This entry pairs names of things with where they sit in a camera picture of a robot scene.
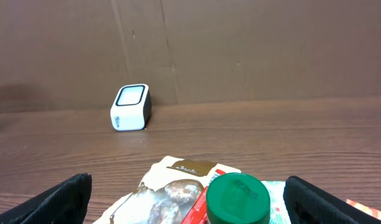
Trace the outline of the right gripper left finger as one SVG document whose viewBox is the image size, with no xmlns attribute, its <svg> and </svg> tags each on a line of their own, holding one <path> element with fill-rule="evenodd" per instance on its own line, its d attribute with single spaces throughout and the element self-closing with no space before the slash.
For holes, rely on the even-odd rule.
<svg viewBox="0 0 381 224">
<path fill-rule="evenodd" d="M 0 224 L 82 224 L 91 191 L 91 175 L 74 175 L 0 214 Z"/>
</svg>

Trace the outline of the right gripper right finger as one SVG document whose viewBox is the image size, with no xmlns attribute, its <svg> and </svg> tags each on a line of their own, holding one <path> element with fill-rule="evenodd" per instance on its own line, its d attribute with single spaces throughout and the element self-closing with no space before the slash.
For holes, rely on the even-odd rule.
<svg viewBox="0 0 381 224">
<path fill-rule="evenodd" d="M 294 175 L 285 181 L 283 199 L 291 224 L 381 224 L 378 218 Z"/>
</svg>

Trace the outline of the teal orange tissue pack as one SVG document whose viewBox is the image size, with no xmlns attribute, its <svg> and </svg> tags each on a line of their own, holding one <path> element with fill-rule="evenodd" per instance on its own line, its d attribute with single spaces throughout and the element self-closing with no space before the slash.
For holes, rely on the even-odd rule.
<svg viewBox="0 0 381 224">
<path fill-rule="evenodd" d="M 270 195 L 269 224 L 291 224 L 283 199 L 285 182 L 263 180 L 262 183 L 265 185 Z"/>
</svg>

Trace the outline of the green lid spice jar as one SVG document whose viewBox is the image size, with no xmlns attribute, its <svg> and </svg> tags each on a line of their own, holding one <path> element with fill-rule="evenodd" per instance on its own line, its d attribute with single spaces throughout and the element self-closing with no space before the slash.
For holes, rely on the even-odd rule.
<svg viewBox="0 0 381 224">
<path fill-rule="evenodd" d="M 208 187 L 206 214 L 210 224 L 268 224 L 270 195 L 266 186 L 249 174 L 223 174 Z"/>
</svg>

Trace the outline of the orange small carton box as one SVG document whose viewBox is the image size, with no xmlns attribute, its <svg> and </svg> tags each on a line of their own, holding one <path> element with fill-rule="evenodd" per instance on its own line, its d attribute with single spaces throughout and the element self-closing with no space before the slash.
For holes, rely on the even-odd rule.
<svg viewBox="0 0 381 224">
<path fill-rule="evenodd" d="M 355 202 L 355 201 L 349 200 L 349 199 L 346 200 L 346 203 L 353 206 L 354 208 L 374 217 L 374 218 L 377 218 L 378 220 L 381 221 L 381 211 L 380 210 L 377 210 L 375 208 L 370 208 L 370 207 L 365 206 L 359 202 Z"/>
</svg>

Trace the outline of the red stick sachet pack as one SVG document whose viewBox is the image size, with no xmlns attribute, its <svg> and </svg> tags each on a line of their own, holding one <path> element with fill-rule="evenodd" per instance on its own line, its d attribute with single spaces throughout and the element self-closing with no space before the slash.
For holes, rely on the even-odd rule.
<svg viewBox="0 0 381 224">
<path fill-rule="evenodd" d="M 217 177 L 225 174 L 221 169 L 216 169 L 209 184 Z M 185 218 L 182 220 L 181 224 L 207 224 L 207 205 L 206 205 L 206 194 L 208 191 L 209 184 L 204 188 L 200 196 L 197 198 L 195 204 L 192 206 L 190 211 L 186 214 Z"/>
</svg>

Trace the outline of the beige Pantree snack pouch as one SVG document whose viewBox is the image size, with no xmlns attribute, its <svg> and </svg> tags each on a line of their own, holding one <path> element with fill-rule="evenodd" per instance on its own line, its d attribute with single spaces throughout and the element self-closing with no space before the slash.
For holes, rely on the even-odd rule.
<svg viewBox="0 0 381 224">
<path fill-rule="evenodd" d="M 138 187 L 111 205 L 96 223 L 181 223 L 217 171 L 239 169 L 172 156 L 152 165 Z"/>
</svg>

